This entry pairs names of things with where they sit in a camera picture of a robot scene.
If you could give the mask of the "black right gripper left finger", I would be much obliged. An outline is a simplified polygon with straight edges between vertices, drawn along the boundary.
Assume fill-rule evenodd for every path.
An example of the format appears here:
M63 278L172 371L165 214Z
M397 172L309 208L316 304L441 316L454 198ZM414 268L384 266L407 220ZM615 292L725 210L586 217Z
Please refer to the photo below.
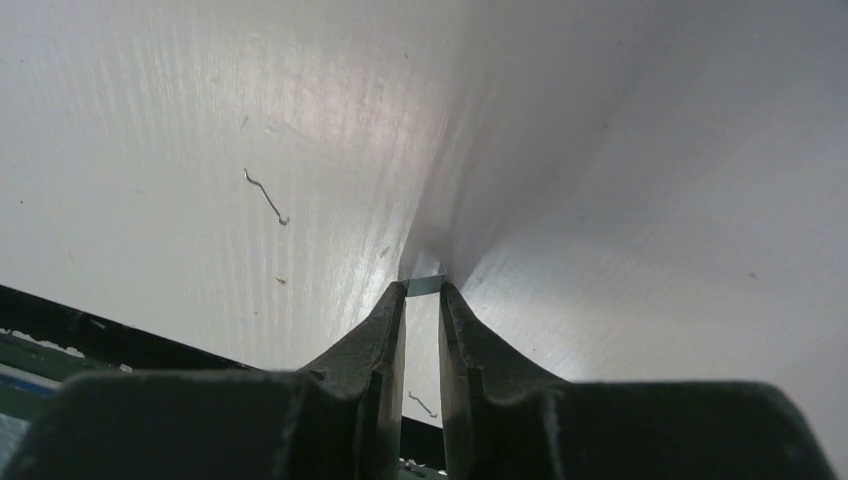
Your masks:
M393 479L406 289L294 371L85 373L65 383L7 479Z

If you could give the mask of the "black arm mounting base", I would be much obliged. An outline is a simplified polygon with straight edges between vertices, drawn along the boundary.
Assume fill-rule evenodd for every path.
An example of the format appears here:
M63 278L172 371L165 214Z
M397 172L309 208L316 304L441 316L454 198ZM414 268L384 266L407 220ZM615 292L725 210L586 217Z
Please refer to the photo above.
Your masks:
M230 369L261 370L18 290L1 291L1 409L27 419L29 428L81 374ZM441 430L402 415L393 479L447 475Z

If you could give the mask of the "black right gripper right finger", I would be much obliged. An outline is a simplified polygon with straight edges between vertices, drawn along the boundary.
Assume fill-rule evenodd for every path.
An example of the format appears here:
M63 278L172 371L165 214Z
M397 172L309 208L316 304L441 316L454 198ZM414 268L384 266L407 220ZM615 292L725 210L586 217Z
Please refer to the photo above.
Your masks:
M573 383L440 290L445 457L453 479L831 479L804 416L759 382Z

